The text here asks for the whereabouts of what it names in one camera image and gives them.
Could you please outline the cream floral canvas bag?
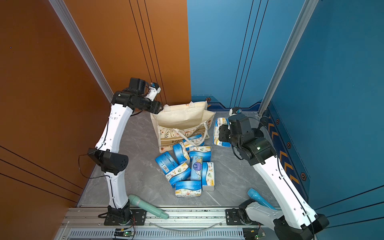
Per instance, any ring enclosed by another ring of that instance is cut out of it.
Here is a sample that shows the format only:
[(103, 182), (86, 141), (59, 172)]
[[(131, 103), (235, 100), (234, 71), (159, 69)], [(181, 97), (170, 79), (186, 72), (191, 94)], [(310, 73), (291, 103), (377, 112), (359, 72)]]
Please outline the cream floral canvas bag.
[(165, 105), (160, 113), (151, 114), (160, 153), (172, 150), (174, 145), (195, 135), (208, 139), (215, 114), (208, 110), (207, 102)]

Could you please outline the purple cartoon tissue pack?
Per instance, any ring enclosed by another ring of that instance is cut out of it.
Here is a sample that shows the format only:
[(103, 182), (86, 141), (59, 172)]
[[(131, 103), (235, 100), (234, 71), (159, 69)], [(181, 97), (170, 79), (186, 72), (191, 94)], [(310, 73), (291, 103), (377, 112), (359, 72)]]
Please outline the purple cartoon tissue pack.
[(203, 158), (201, 156), (193, 156), (191, 165), (191, 181), (201, 181), (202, 179)]

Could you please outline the floral tissue pack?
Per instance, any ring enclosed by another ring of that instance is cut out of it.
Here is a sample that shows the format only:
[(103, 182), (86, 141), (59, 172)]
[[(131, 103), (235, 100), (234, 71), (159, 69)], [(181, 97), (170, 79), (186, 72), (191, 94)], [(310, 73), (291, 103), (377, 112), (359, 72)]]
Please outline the floral tissue pack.
[(203, 191), (215, 190), (215, 167), (212, 162), (203, 162), (202, 165), (202, 189)]
[(191, 169), (187, 163), (183, 163), (166, 174), (166, 178), (172, 188), (175, 188), (176, 183), (187, 180), (191, 175)]
[(175, 195), (178, 198), (200, 197), (201, 194), (201, 181), (180, 181), (175, 184)]

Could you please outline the floral tissue pack front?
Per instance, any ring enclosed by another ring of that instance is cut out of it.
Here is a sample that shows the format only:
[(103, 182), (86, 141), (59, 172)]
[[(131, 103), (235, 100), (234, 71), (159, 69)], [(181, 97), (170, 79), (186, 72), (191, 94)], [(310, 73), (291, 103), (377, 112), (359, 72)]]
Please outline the floral tissue pack front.
[(178, 198), (200, 197), (201, 194), (201, 181), (180, 181), (175, 184), (175, 195)]

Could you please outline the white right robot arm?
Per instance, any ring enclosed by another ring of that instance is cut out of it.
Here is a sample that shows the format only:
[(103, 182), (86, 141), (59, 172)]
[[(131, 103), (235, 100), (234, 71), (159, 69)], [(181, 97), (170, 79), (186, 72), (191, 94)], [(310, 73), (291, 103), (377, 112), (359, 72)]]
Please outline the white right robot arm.
[(280, 206), (273, 210), (250, 201), (245, 207), (249, 220), (274, 230), (280, 240), (314, 240), (330, 224), (300, 195), (275, 148), (259, 128), (252, 128), (249, 117), (240, 112), (230, 114), (228, 124), (219, 128), (219, 140), (230, 143), (234, 155), (255, 169)]

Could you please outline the black round-base microphone stand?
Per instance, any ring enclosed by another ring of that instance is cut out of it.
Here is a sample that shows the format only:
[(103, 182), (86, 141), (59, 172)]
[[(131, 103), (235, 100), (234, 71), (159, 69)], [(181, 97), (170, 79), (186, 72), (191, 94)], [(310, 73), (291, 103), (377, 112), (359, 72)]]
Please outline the black round-base microphone stand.
[(264, 127), (267, 127), (269, 124), (269, 118), (267, 116), (263, 116), (260, 118), (259, 120), (259, 126), (264, 126)]

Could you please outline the blue tissue pack centre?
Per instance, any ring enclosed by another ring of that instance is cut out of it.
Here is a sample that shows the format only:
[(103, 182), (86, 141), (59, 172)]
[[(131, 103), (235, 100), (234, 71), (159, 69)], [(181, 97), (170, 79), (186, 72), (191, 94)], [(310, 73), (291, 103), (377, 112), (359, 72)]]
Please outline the blue tissue pack centre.
[(210, 162), (212, 157), (212, 148), (211, 146), (190, 147), (189, 156), (191, 159), (198, 156), (202, 158), (203, 162)]

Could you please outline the blue handheld cylinder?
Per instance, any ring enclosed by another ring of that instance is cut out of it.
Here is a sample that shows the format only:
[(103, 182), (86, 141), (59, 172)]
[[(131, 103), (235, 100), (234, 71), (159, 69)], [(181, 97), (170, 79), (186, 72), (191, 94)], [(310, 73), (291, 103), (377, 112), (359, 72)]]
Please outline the blue handheld cylinder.
[(268, 203), (255, 189), (250, 188), (247, 194), (251, 199), (255, 200), (260, 205), (272, 210), (276, 210), (276, 208), (274, 208), (270, 203)]

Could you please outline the right circuit board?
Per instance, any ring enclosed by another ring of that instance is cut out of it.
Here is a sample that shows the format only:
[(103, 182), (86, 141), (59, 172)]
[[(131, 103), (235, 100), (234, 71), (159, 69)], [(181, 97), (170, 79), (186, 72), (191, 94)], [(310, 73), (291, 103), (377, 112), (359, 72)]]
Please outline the right circuit board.
[(262, 230), (249, 228), (243, 228), (243, 235), (245, 240), (259, 240), (266, 236)]

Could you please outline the circuit board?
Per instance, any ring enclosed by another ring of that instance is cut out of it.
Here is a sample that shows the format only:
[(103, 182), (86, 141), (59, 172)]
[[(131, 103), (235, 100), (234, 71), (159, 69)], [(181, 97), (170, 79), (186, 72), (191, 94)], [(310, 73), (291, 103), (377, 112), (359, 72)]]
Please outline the circuit board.
[(262, 230), (249, 228), (243, 228), (243, 235), (245, 240), (259, 240), (266, 236)]
[(115, 229), (113, 234), (114, 240), (133, 240), (136, 235), (136, 231), (132, 228), (128, 229)]

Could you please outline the green handheld cylinder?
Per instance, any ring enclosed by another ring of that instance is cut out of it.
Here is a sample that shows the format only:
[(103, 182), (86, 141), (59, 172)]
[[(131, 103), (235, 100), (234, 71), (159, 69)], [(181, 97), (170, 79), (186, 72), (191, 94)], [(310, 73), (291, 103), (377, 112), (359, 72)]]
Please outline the green handheld cylinder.
[(162, 219), (168, 219), (169, 215), (165, 213), (163, 210), (143, 201), (141, 198), (139, 198), (136, 195), (128, 195), (128, 199), (130, 203), (136, 207), (139, 207), (152, 215), (162, 218)]

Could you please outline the left circuit board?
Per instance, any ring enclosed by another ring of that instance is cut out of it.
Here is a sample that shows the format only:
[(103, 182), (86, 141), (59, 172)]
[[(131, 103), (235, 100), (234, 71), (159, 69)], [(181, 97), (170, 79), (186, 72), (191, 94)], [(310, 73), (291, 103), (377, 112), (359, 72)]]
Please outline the left circuit board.
[(115, 229), (113, 234), (114, 240), (133, 240), (136, 235), (136, 231), (132, 228), (128, 229)]

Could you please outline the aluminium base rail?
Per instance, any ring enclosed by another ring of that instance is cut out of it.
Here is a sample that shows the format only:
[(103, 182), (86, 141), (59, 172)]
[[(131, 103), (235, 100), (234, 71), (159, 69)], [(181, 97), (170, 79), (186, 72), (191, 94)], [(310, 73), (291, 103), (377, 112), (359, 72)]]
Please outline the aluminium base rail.
[(262, 230), (260, 240), (276, 240), (275, 232), (263, 224), (244, 225), (236, 207), (161, 207), (169, 215), (162, 219), (132, 207), (133, 224), (106, 226), (100, 218), (107, 209), (68, 209), (56, 240), (113, 240), (115, 229), (136, 231), (133, 240), (245, 240), (243, 228)]

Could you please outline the aluminium corner post left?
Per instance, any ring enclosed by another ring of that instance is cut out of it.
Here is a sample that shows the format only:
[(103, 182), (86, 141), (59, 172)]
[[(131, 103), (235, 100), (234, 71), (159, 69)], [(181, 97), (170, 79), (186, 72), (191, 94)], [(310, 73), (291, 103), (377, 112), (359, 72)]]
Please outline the aluminium corner post left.
[(83, 60), (97, 81), (99, 87), (103, 91), (107, 100), (110, 102), (113, 98), (113, 91), (108, 84), (104, 74), (102, 73), (101, 68), (99, 67), (94, 55), (92, 54), (86, 40), (84, 39), (79, 27), (77, 26), (74, 18), (72, 17), (65, 1), (62, 0), (49, 0), (51, 6), (53, 7), (55, 13), (59, 17), (61, 23), (65, 27), (67, 33), (69, 34), (71, 40), (75, 44), (77, 50), (81, 54)]

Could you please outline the aluminium corner post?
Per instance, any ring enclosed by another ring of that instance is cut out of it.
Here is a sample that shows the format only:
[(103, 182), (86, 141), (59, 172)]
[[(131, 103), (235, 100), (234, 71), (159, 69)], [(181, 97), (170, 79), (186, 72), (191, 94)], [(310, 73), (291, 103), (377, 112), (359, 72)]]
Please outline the aluminium corner post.
[(101, 68), (99, 67), (94, 55), (92, 54), (86, 40), (84, 39), (79, 27), (77, 26), (74, 18), (72, 17), (65, 1), (62, 0), (49, 0), (51, 6), (53, 7), (55, 13), (59, 17), (61, 23), (65, 27), (67, 33), (69, 34), (71, 40), (75, 44), (77, 50), (81, 54), (83, 60), (97, 81), (99, 87), (103, 91), (107, 100), (110, 102), (113, 98), (113, 91), (108, 84), (104, 74), (102, 73)]
[(261, 105), (259, 107), (259, 117), (262, 117), (264, 112), (267, 110), (276, 89), (289, 65), (289, 62), (301, 40), (301, 37), (318, 5), (319, 0), (306, 0), (304, 1), (303, 7), (299, 13), (299, 16), (292, 29), (290, 37), (278, 62), (276, 70), (271, 78), (268, 88), (265, 92)]

